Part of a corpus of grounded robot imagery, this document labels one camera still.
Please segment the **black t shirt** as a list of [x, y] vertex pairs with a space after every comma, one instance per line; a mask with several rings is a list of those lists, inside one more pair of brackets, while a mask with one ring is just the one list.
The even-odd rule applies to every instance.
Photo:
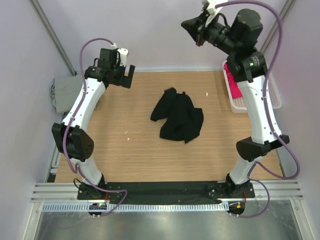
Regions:
[[204, 114], [185, 92], [178, 93], [171, 87], [164, 91], [150, 116], [154, 122], [162, 119], [166, 119], [166, 122], [160, 128], [159, 137], [187, 144], [200, 135]]

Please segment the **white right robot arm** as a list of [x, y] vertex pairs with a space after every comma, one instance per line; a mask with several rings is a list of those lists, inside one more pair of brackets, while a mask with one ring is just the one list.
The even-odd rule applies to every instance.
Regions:
[[290, 139], [277, 126], [269, 91], [263, 89], [268, 68], [264, 55], [255, 47], [263, 30], [260, 15], [251, 9], [241, 9], [231, 26], [219, 23], [218, 17], [206, 24], [208, 17], [203, 11], [183, 21], [181, 27], [197, 46], [208, 42], [228, 55], [228, 70], [244, 98], [251, 135], [236, 143], [238, 159], [225, 181], [226, 194], [237, 198], [249, 186], [248, 173], [254, 163]]

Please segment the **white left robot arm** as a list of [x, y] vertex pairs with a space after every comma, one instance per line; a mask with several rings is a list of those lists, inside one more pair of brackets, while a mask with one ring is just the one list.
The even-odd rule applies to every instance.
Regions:
[[61, 123], [54, 123], [51, 131], [60, 153], [74, 173], [82, 177], [82, 184], [89, 187], [93, 199], [101, 200], [106, 194], [105, 179], [93, 158], [94, 141], [87, 129], [93, 111], [109, 85], [129, 89], [135, 71], [134, 65], [127, 65], [129, 50], [102, 48], [99, 58], [83, 73], [80, 92], [66, 117]]

